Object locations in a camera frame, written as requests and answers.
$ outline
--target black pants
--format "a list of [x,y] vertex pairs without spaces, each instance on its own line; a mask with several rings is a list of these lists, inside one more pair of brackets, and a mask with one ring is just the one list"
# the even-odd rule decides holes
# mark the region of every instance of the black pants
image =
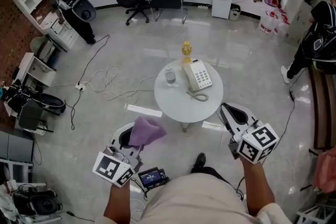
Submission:
[[73,13],[72,9],[63,10],[62,14],[64,19],[76,30],[76,32],[88,43],[91,43],[94,39],[91,25],[84,22]]
[[191,174],[195,174],[195,173],[202,173],[202,174],[208,174],[208,175],[212,175],[214,177],[217,177],[219,180],[222,180],[228,184],[230,184],[228,181],[226,181],[215,169],[211,168],[211,167],[193,167],[191,169]]
[[292,79],[296,74],[300,72],[302,68],[308,67],[311,64],[312,61],[304,57],[302,45],[300,45],[298,51],[295,54],[294,62],[287,72],[287,78]]

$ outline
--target brick wall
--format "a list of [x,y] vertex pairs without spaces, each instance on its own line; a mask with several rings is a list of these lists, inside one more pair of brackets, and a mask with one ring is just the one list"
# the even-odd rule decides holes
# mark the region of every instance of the brick wall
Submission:
[[[34,14],[44,14],[47,5],[48,2],[43,1]],[[11,84],[13,71],[19,66],[24,54],[30,51],[30,41],[38,36],[41,33],[12,0],[0,0],[0,87]],[[15,119],[11,118],[0,102],[0,123],[13,126]]]

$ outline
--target purple cloth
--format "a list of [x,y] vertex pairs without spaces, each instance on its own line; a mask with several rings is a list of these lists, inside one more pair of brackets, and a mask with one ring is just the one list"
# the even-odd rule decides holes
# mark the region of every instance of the purple cloth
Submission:
[[155,120],[146,117],[138,117],[130,136],[130,146],[149,145],[156,139],[167,134],[166,130]]

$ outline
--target trash can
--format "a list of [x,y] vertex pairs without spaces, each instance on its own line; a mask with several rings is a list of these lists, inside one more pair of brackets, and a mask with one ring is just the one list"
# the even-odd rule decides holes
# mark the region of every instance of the trash can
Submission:
[[240,6],[231,4],[229,20],[238,20],[240,11]]

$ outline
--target person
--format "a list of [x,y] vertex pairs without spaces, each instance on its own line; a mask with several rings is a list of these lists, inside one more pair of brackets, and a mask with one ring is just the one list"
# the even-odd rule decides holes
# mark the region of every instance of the person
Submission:
[[63,24],[66,20],[87,44],[93,45],[96,43],[91,25],[88,22],[81,20],[73,13],[71,8],[67,10],[61,8],[56,0],[50,0],[50,7],[52,12],[56,12],[60,24]]
[[[205,154],[200,153],[189,175],[159,187],[138,223],[290,224],[275,203],[262,165],[253,165],[243,157],[240,160],[244,167],[248,211],[232,185],[215,169],[204,167]],[[129,181],[121,188],[112,185],[104,216],[96,223],[129,224],[130,216]]]
[[[317,24],[336,26],[336,0],[331,0],[331,3],[332,4],[328,4],[325,1],[321,1],[311,10],[309,22],[312,23],[312,25],[309,28],[308,33],[313,32]],[[300,47],[295,54],[294,61],[289,68],[286,68],[285,66],[281,66],[280,68],[285,84],[288,84],[289,80],[297,75],[302,68],[308,67],[311,64],[312,60],[305,57],[303,46],[300,44]]]

